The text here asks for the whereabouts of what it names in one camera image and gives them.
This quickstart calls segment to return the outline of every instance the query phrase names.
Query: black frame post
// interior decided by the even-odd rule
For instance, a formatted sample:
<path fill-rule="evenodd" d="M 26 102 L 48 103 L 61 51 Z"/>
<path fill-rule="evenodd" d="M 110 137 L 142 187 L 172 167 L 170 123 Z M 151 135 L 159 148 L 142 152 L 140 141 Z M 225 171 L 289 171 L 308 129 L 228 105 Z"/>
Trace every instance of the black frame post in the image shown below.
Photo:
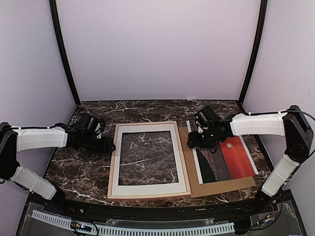
<path fill-rule="evenodd" d="M 78 91 L 75 87 L 75 83 L 74 83 L 74 80 L 72 77 L 72 73 L 71 73 L 71 69 L 70 69 L 70 65 L 69 65 L 69 61 L 68 61 L 68 57 L 67 57 L 67 54 L 65 52 L 65 47 L 64 47 L 64 43 L 63 43 L 63 35 L 61 32 L 56 0 L 49 0 L 49 4 L 50 4 L 51 17 L 53 19 L 57 44 L 58 44 L 58 48 L 59 48 L 59 53 L 61 56 L 61 60 L 63 62 L 65 75 L 67 77 L 67 80 L 68 80 L 75 104 L 78 106 L 81 103 L 81 101 L 79 98 Z"/>
<path fill-rule="evenodd" d="M 255 40 L 254 44 L 252 46 L 252 54 L 250 58 L 250 62 L 247 68 L 245 80 L 243 83 L 242 91 L 240 94 L 240 97 L 238 99 L 238 102 L 243 104 L 248 88 L 250 86 L 251 78 L 252 78 L 252 73 L 254 71 L 257 55 L 258 55 L 258 50 L 259 50 L 259 45 L 260 45 L 260 40 L 262 36 L 262 30 L 264 27 L 264 22 L 265 22 L 265 16 L 266 16 L 266 11 L 267 11 L 267 2 L 268 0 L 261 0 L 260 2 L 260 10 L 259 10 L 259 16 L 258 16 L 258 23 L 257 23 L 257 29 L 256 29 L 256 35 L 255 35 Z"/>

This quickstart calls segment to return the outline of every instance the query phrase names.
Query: marble surface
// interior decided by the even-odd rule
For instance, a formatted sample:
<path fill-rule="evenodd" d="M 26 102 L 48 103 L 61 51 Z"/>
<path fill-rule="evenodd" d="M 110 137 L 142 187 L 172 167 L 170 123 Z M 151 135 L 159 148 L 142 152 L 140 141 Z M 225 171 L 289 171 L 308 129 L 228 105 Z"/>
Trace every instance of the marble surface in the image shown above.
<path fill-rule="evenodd" d="M 170 131 L 123 133 L 121 147 L 118 185 L 178 183 Z"/>
<path fill-rule="evenodd" d="M 186 126 L 186 120 L 206 105 L 210 105 L 219 115 L 227 116 L 240 113 L 235 101 L 100 101 L 83 102 L 76 110 L 71 123 L 82 112 L 88 112 L 97 118 L 103 118 L 107 126 L 104 133 L 114 135 L 118 123 L 150 121 L 177 121 L 179 127 Z M 190 198 L 169 198 L 138 201 L 113 201 L 107 199 L 110 158 L 104 154 L 92 154 L 90 159 L 80 158 L 80 152 L 71 148 L 56 151 L 48 166 L 46 178 L 64 190 L 71 200 L 102 205 L 125 207 L 193 207 L 211 204 L 235 202 L 253 198 L 256 190 L 266 180 L 270 170 L 254 136 L 243 136 L 259 171 L 254 176 L 255 187 L 224 194 Z"/>

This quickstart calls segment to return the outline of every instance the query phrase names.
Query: picture frame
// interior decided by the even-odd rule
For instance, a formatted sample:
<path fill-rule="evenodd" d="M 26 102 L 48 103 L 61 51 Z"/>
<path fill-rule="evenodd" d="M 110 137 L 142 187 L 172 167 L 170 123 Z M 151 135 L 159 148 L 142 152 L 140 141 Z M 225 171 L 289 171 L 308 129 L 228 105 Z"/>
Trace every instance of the picture frame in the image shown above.
<path fill-rule="evenodd" d="M 175 121 L 117 124 L 114 144 L 108 199 L 156 199 L 191 194 Z"/>

